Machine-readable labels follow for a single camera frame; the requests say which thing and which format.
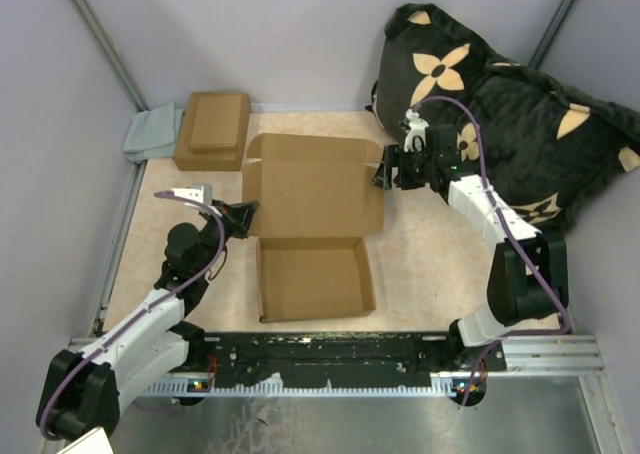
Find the brown cardboard box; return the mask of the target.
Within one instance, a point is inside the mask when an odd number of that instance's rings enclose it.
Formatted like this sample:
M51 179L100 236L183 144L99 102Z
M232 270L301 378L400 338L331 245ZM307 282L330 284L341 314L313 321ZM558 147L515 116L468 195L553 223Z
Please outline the brown cardboard box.
M371 180L379 144L358 138L262 133L246 151L242 199L258 204L263 323L366 316L376 308L365 239L384 227Z

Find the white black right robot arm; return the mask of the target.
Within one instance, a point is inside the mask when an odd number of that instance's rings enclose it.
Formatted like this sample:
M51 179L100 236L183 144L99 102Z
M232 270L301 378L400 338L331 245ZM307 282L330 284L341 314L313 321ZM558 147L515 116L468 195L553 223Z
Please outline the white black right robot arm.
M463 165L452 127L415 129L407 144L385 146L371 183L383 190L430 188L478 230L492 256L484 303L449 327L445 355L452 367L471 368L485 347L524 321L557 314L570 330L565 241L526 222Z

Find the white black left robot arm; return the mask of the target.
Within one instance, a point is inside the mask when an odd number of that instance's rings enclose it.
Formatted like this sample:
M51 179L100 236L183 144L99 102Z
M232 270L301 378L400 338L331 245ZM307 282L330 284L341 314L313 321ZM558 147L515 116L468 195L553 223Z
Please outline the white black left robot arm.
M259 204L191 204L205 224L169 230L160 276L141 304L81 350L63 349L51 360L36 413L45 439L75 441L94 428L111 434L155 380L205 364L204 331L186 317L204 297L207 274L227 242L248 237Z

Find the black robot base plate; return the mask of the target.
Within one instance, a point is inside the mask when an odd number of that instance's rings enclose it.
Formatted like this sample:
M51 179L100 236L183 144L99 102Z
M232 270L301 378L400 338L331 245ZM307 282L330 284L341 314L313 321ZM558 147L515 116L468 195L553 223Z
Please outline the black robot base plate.
M444 331L210 332L171 372L211 375L220 387L276 373L287 387L429 386L433 374L469 371L483 350Z

